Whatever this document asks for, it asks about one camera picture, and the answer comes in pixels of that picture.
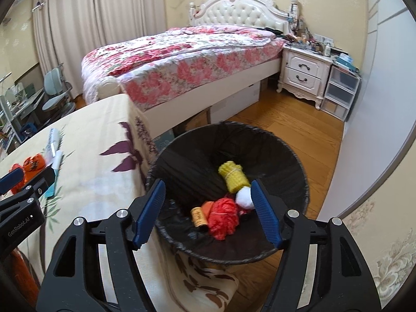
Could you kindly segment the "white paper ball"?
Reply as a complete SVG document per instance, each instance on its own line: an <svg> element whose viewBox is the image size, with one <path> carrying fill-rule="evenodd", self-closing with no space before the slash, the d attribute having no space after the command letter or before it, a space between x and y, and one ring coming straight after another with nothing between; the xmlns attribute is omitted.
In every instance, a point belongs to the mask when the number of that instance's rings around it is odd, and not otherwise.
<svg viewBox="0 0 416 312"><path fill-rule="evenodd" d="M244 186L236 193L236 204L245 210L253 210L255 205L251 198L251 188Z"/></svg>

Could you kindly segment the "brown bottle yellow label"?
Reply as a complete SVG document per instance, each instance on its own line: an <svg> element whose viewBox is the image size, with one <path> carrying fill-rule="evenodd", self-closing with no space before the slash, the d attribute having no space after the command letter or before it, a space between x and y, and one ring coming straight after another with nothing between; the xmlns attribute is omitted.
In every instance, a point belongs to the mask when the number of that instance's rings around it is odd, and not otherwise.
<svg viewBox="0 0 416 312"><path fill-rule="evenodd" d="M192 223L198 232L208 233L209 225L207 218L201 207L195 207L191 210Z"/></svg>

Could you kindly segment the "dark red satin ribbon bundle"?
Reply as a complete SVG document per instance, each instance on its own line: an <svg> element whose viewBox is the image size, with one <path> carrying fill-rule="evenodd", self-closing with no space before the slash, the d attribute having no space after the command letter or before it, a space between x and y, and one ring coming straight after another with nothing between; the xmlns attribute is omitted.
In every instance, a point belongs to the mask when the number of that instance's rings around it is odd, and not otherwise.
<svg viewBox="0 0 416 312"><path fill-rule="evenodd" d="M241 206L238 206L238 214L239 216L243 216L245 214L249 214L252 210L251 209L245 209Z"/></svg>

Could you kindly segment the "black lined trash bin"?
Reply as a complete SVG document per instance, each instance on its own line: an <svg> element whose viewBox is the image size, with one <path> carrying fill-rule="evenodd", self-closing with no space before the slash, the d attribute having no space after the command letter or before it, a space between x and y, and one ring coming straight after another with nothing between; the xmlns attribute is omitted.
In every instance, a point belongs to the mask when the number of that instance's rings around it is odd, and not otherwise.
<svg viewBox="0 0 416 312"><path fill-rule="evenodd" d="M310 201L306 172L295 152L279 137L240 122L219 122L190 130L165 147L147 175L147 188L160 179L166 198L155 223L159 236L176 249L221 265L260 261L276 253L255 212L240 219L223 240L197 231L191 210L224 197L228 190L219 174L227 161L240 165L248 180L260 179L287 207L305 213Z"/></svg>

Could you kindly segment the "red crumpled plastic bag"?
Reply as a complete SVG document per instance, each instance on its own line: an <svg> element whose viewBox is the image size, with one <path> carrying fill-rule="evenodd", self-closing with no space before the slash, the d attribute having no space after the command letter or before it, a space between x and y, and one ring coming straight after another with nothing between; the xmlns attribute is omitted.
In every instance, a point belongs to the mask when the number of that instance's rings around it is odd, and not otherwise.
<svg viewBox="0 0 416 312"><path fill-rule="evenodd" d="M9 173L11 174L11 179L9 180L10 191L12 194L17 194L25 184L23 167L20 164L13 164Z"/></svg>

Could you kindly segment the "orange black snack wrapper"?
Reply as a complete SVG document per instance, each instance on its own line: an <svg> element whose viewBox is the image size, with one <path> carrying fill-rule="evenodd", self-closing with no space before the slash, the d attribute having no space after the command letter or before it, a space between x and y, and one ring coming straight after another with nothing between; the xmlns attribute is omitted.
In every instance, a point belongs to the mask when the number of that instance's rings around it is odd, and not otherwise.
<svg viewBox="0 0 416 312"><path fill-rule="evenodd" d="M27 184L46 168L46 162L42 154L28 157L23 162L24 182Z"/></svg>

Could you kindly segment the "red foam net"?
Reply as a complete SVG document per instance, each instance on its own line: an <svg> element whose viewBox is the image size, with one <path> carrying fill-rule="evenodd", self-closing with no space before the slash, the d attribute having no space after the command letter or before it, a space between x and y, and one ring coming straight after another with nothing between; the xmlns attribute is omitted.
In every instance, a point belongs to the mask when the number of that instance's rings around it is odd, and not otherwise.
<svg viewBox="0 0 416 312"><path fill-rule="evenodd" d="M209 212L209 234L216 240L233 235L239 225L238 207L234 200L222 198L215 201Z"/></svg>

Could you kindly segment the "grey study desk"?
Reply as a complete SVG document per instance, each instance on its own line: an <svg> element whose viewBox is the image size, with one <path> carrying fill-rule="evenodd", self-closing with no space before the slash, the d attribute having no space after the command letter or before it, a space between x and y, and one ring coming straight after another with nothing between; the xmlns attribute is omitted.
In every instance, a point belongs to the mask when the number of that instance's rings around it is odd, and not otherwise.
<svg viewBox="0 0 416 312"><path fill-rule="evenodd" d="M31 118L34 124L39 127L41 122L35 113L36 108L43 100L45 92L43 89L37 91L28 99L18 101L15 106L10 106L4 95L1 95L1 116L6 118L6 124L11 126L12 133L19 142L23 142L23 136L20 134L23 125L21 120Z"/></svg>

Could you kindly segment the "white blue toothpaste tube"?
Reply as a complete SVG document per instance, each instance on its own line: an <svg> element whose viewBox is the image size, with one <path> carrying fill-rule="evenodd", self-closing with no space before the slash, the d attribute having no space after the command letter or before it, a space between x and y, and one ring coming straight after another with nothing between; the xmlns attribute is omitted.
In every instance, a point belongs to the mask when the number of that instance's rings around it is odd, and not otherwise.
<svg viewBox="0 0 416 312"><path fill-rule="evenodd" d="M49 130L48 140L46 147L44 148L44 159L47 166L51 165L56 157L56 153L59 150L61 141L61 135L58 129L51 128Z"/></svg>

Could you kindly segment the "yellow foam net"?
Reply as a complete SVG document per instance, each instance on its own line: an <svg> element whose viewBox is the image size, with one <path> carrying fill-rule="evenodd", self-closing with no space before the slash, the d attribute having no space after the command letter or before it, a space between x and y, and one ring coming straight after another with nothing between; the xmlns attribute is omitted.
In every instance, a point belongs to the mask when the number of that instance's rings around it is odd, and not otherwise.
<svg viewBox="0 0 416 312"><path fill-rule="evenodd" d="M236 194L244 187L250 187L250 182L245 176L241 165L233 161L227 161L219 166L218 171L224 178L227 189L231 194Z"/></svg>

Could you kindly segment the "floral beige bed sheet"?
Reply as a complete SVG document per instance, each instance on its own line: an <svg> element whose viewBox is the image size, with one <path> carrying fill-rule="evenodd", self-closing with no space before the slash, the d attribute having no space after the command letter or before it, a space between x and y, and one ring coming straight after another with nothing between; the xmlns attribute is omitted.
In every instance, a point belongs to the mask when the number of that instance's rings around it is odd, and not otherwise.
<svg viewBox="0 0 416 312"><path fill-rule="evenodd" d="M132 101L112 96L56 121L1 161L1 178L43 155L51 128L61 141L45 222L1 260L1 310L225 311L232 274L174 250L155 225L133 250L131 203L150 190L157 149Z"/></svg>

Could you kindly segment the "grey office chair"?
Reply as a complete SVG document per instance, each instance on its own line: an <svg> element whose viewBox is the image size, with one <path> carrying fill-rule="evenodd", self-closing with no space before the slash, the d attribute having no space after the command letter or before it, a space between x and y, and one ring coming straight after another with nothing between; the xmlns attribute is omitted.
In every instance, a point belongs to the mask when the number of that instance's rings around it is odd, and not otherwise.
<svg viewBox="0 0 416 312"><path fill-rule="evenodd" d="M44 92L48 100L43 104L43 111L55 111L54 118L62 118L74 112L75 103L70 91L72 84L63 76L63 64L50 70L44 77Z"/></svg>

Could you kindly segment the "floral pink bed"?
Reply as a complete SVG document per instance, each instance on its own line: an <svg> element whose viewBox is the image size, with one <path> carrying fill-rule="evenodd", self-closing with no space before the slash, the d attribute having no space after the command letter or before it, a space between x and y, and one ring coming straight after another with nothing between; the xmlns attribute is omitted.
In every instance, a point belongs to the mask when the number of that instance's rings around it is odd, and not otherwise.
<svg viewBox="0 0 416 312"><path fill-rule="evenodd" d="M277 59L285 43L266 29L199 25L109 44L82 59L83 97L86 104L98 101L99 81L112 76L132 102L147 111L202 85Z"/></svg>

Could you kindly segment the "white plastic drawer unit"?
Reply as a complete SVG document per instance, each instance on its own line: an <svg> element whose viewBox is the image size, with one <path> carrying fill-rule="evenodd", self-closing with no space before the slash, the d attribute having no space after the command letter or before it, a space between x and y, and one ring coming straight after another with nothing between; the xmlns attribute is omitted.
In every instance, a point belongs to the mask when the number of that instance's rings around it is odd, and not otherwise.
<svg viewBox="0 0 416 312"><path fill-rule="evenodd" d="M345 122L360 88L361 77L333 64L327 80L321 109Z"/></svg>

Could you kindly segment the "white nightstand with drawers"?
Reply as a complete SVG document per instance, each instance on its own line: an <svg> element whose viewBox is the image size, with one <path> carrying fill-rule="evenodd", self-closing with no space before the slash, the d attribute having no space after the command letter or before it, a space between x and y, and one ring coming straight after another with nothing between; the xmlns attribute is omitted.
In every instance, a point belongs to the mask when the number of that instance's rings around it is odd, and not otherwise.
<svg viewBox="0 0 416 312"><path fill-rule="evenodd" d="M315 103L319 110L333 61L311 51L286 44L283 47L277 93L284 89L298 99Z"/></svg>

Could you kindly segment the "beige curtain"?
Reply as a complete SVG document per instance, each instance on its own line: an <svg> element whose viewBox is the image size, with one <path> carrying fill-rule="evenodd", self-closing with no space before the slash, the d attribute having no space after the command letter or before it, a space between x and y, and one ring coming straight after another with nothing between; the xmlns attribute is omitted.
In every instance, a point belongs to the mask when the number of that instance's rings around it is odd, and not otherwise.
<svg viewBox="0 0 416 312"><path fill-rule="evenodd" d="M43 73L63 65L71 96L83 93L81 61L93 49L166 30L164 0L33 0Z"/></svg>

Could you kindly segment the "white tufted headboard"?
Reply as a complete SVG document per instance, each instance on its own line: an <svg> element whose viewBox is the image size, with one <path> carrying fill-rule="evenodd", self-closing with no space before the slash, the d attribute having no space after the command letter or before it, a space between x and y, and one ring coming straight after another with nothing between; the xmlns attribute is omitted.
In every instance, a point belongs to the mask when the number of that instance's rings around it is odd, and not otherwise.
<svg viewBox="0 0 416 312"><path fill-rule="evenodd" d="M189 5L189 23L197 25L236 25L271 28L285 35L292 34L300 18L298 0L290 0L290 9L283 11L273 0L208 0L199 6Z"/></svg>

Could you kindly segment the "white round footboard post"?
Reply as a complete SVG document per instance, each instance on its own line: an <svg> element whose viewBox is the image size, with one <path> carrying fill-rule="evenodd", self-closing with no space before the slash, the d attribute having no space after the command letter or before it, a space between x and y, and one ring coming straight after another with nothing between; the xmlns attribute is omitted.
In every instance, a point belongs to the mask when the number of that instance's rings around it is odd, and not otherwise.
<svg viewBox="0 0 416 312"><path fill-rule="evenodd" d="M117 94L122 94L123 92L122 84L112 76L102 78L97 85L98 100L109 98Z"/></svg>

